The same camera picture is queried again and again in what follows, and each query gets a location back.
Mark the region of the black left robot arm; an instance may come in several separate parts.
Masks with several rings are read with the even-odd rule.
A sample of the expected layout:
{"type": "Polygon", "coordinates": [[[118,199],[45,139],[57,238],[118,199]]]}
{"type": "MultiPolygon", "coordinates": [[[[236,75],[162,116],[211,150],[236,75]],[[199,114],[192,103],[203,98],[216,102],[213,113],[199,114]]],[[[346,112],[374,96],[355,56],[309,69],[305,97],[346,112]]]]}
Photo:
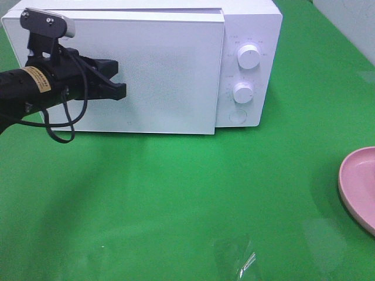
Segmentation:
{"type": "Polygon", "coordinates": [[[1,131],[13,124],[46,129],[73,126],[86,113],[89,100],[121,100],[127,95],[124,83],[111,78],[118,73],[115,60],[90,59],[76,49],[59,46],[56,66],[51,59],[31,57],[26,66],[1,73],[1,131]],[[28,115],[70,100],[83,102],[77,117],[66,114],[67,121],[42,123],[25,121],[28,115]]]}

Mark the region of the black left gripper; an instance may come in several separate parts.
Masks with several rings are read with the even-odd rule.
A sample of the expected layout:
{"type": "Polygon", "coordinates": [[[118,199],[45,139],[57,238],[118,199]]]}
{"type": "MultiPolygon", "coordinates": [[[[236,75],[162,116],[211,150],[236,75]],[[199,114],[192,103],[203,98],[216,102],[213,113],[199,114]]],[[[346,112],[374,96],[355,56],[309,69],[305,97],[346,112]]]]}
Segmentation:
{"type": "Polygon", "coordinates": [[[126,83],[110,81],[118,73],[118,62],[109,59],[89,59],[76,49],[57,45],[49,57],[28,55],[26,67],[34,67],[47,78],[50,90],[43,95],[42,107],[52,107],[70,100],[82,100],[84,106],[93,100],[121,100],[127,96],[126,83]],[[97,84],[97,72],[108,81],[97,84]]]}

